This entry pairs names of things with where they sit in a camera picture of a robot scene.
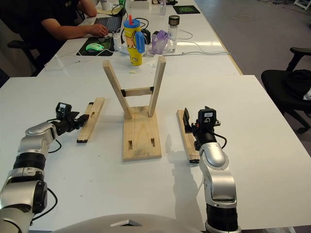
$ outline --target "desk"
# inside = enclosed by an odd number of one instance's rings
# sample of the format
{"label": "desk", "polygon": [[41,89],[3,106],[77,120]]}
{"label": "desk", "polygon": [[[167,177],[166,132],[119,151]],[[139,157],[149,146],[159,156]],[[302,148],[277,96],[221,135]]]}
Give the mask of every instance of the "desk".
{"label": "desk", "polygon": [[[195,5],[199,7],[193,0],[179,1],[180,5]],[[129,9],[129,14],[133,17],[144,17],[150,22],[148,30],[153,33],[154,31],[168,29],[168,18],[170,15],[175,15],[176,12],[172,6],[167,5],[166,15],[160,16],[159,4],[152,5],[149,10],[134,10]],[[105,15],[98,14],[97,17],[104,17]],[[94,22],[95,18],[88,18],[88,21]],[[193,38],[188,40],[198,43],[205,51],[219,51],[224,50],[213,31],[212,27],[206,21],[203,14],[193,15],[180,15],[180,29],[193,33]],[[187,38],[189,35],[179,32],[181,38]],[[56,54],[63,56],[65,54],[75,54],[74,52],[86,42],[86,38],[78,38],[68,40],[63,47]],[[190,43],[178,43],[176,53],[183,51],[197,51],[198,48]],[[92,57],[79,57],[82,61],[89,61]],[[143,65],[134,67],[130,64],[129,57],[119,53],[113,54],[111,57],[96,57],[94,60],[87,63],[77,63],[66,66],[62,71],[51,71],[53,69],[62,69],[66,64],[75,62],[74,56],[64,56],[59,59],[53,60],[48,66],[47,70],[42,70],[39,74],[40,77],[54,77],[54,76],[99,76],[102,75],[102,62],[109,59],[112,66],[116,71],[116,75],[129,74],[130,70],[135,70],[139,74],[150,74],[154,76],[154,69],[147,66],[146,63],[151,58],[144,57]],[[206,55],[186,55],[167,57],[166,72],[168,75],[184,74],[185,77],[192,74],[209,74],[209,75],[239,75],[239,71],[232,63],[228,55],[206,56]]]}
{"label": "desk", "polygon": [[[153,83],[153,77],[140,74],[118,79],[125,89]],[[75,82],[61,76],[11,78],[0,91],[0,184],[27,128],[53,118],[59,101],[84,112],[100,96],[106,102],[89,142],[76,143],[79,131],[66,133],[59,138],[61,150],[48,156],[45,180],[59,203],[32,230],[119,213],[170,216],[203,230],[202,172],[189,166],[176,110],[187,107],[194,122],[205,105],[217,110],[222,125],[215,131],[228,139],[225,152],[236,181],[241,228],[311,224],[311,158],[255,76],[165,71],[156,107],[163,157],[132,162],[121,160],[123,112],[104,71],[76,76]],[[149,103],[148,96],[127,99],[132,106]],[[49,197],[49,206],[53,203]]]}

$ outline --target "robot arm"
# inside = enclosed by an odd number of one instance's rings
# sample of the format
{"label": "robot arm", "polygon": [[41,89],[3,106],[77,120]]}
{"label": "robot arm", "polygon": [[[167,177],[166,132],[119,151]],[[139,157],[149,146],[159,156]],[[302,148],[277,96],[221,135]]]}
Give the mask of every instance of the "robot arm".
{"label": "robot arm", "polygon": [[0,193],[0,231],[27,233],[35,214],[47,206],[44,166],[50,144],[64,132],[79,129],[88,115],[75,117],[69,104],[59,103],[56,120],[29,128],[22,138],[13,169]]}
{"label": "robot arm", "polygon": [[187,109],[184,113],[187,133],[193,133],[195,149],[199,151],[199,167],[204,176],[207,203],[206,230],[210,233],[240,233],[236,211],[237,198],[234,179],[229,170],[229,159],[215,138],[214,127],[220,122],[216,111],[206,107],[198,113],[190,126]]}

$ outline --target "mouse pad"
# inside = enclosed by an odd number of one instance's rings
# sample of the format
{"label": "mouse pad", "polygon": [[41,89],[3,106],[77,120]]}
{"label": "mouse pad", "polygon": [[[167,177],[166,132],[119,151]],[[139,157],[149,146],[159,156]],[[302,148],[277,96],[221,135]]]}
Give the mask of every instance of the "mouse pad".
{"label": "mouse pad", "polygon": [[200,14],[198,9],[195,8],[195,6],[173,6],[174,10],[177,14]]}
{"label": "mouse pad", "polygon": [[[87,45],[91,44],[91,43],[97,43],[97,44],[100,44],[102,46],[105,47],[105,49],[109,49],[110,51],[114,51],[114,43],[113,43],[113,38],[112,37],[109,37],[109,38],[101,38],[99,40],[98,37],[90,37],[89,39],[87,39],[87,41],[84,43],[84,45],[82,45],[82,47],[80,48],[79,50],[79,53],[82,55],[82,56],[96,56],[97,54],[100,53],[99,52],[88,52],[86,51],[86,47]],[[111,56],[113,53],[112,52],[109,52],[108,50],[102,52],[101,54],[99,54],[98,56]]]}

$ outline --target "cartoon tumbler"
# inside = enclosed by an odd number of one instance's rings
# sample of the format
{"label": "cartoon tumbler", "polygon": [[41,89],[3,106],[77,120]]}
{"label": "cartoon tumbler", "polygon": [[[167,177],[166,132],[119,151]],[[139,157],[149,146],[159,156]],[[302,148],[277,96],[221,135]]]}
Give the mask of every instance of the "cartoon tumbler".
{"label": "cartoon tumbler", "polygon": [[144,35],[140,31],[140,21],[137,19],[132,20],[132,16],[129,15],[129,20],[126,20],[123,24],[131,63],[134,66],[140,66],[142,63],[141,54],[145,52],[145,41]]}

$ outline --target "computer mouse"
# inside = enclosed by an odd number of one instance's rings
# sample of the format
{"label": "computer mouse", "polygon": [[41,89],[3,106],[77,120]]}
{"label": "computer mouse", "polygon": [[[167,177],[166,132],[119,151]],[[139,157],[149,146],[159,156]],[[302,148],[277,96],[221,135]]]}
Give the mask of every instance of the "computer mouse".
{"label": "computer mouse", "polygon": [[101,46],[100,44],[91,43],[86,46],[86,51],[88,52],[100,52],[103,51],[105,48]]}

